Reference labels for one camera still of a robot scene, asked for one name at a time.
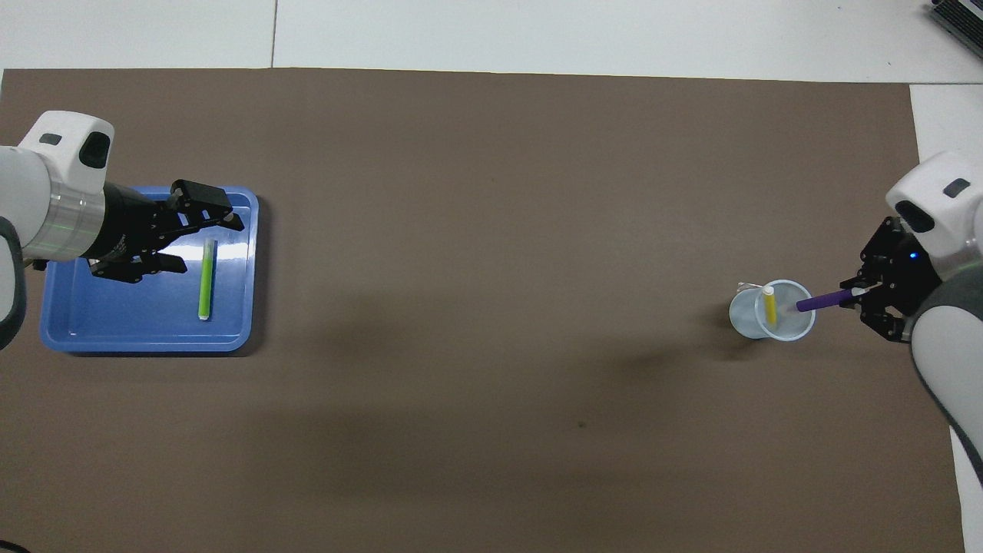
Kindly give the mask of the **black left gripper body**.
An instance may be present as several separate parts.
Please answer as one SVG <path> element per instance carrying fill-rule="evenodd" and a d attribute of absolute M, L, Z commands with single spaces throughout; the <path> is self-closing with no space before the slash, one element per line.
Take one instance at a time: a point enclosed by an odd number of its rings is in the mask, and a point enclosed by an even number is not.
<path fill-rule="evenodd" d="M 130 187 L 106 183 L 101 229 L 81 258 L 99 261 L 129 260 L 165 248 L 166 232 L 176 228 L 176 211 Z"/>

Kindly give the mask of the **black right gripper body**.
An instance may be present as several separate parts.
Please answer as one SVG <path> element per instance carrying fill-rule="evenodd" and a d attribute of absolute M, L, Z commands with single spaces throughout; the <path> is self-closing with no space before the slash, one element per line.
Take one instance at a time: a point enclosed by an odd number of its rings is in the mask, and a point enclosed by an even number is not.
<path fill-rule="evenodd" d="M 864 313 L 889 308 L 915 313 L 941 284 L 929 255 L 902 218 L 886 217 L 860 253 L 860 276 L 871 287 L 860 297 Z"/>

